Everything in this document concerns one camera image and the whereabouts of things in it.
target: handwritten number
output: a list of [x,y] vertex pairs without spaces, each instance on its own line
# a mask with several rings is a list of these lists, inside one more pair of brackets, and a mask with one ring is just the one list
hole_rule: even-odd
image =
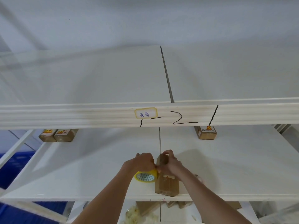
[[[198,123],[198,122],[182,122],[182,123],[176,123],[176,122],[178,122],[178,121],[180,121],[182,118],[183,118],[183,116],[181,115],[181,113],[179,113],[179,112],[174,112],[174,113],[178,113],[181,117],[177,120],[177,121],[175,121],[174,123],[173,123],[173,125],[177,125],[177,124],[185,124],[185,123]],[[151,118],[151,119],[158,119],[158,118],[164,118],[165,116],[161,116],[161,117],[156,117],[156,118]]]
[[180,121],[180,120],[183,118],[183,116],[182,116],[181,113],[179,113],[179,112],[174,112],[174,113],[178,113],[181,117],[179,118],[179,120],[175,121],[175,122],[173,123],[173,125],[177,125],[177,124],[185,124],[185,123],[198,123],[198,122],[182,122],[182,123],[176,123],[176,122]]

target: packing tape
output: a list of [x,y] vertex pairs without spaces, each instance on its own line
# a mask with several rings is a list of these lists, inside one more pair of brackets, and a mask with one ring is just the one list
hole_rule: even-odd
[[156,169],[153,169],[148,172],[137,172],[134,178],[139,182],[155,182],[158,177],[158,172]]

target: forearm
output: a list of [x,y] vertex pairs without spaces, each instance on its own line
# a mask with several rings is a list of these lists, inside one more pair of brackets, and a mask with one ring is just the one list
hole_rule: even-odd
[[182,180],[201,217],[207,224],[250,224],[239,212],[202,184],[188,169],[180,168]]
[[88,204],[73,224],[116,224],[134,174],[134,171],[124,164],[118,174]]

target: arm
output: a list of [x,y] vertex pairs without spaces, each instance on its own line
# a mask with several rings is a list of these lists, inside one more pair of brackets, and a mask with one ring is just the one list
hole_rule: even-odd
[[175,175],[183,182],[205,223],[251,224],[243,215],[202,184],[174,157],[172,150],[167,150],[163,154],[169,154],[169,162],[167,165],[158,166],[158,172]]
[[138,171],[152,169],[155,169],[155,164],[150,153],[137,154],[135,158],[126,161],[118,174],[88,204],[73,224],[116,224],[132,178]]

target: cardboard piece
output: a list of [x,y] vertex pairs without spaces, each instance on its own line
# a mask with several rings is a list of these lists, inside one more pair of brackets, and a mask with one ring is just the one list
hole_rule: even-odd
[[136,204],[141,216],[149,214],[160,206],[159,201],[136,201]]
[[182,209],[190,206],[192,203],[193,203],[192,201],[178,201],[178,207]]
[[45,129],[38,137],[43,142],[57,142],[54,138],[54,134],[57,132],[57,129]]
[[[165,154],[160,154],[157,158],[157,165],[167,164],[169,156]],[[158,178],[155,182],[155,193],[166,195],[166,196],[176,196],[179,192],[178,179],[174,176],[168,176],[164,173],[158,173]]]
[[167,201],[166,205],[168,208],[171,208],[173,205],[175,205],[177,203],[177,201]]
[[233,209],[240,209],[242,208],[241,204],[239,203],[239,201],[228,201],[227,202]]
[[58,129],[54,138],[58,142],[71,142],[77,134],[78,129]]
[[213,126],[195,126],[194,128],[201,140],[214,140],[217,135]]

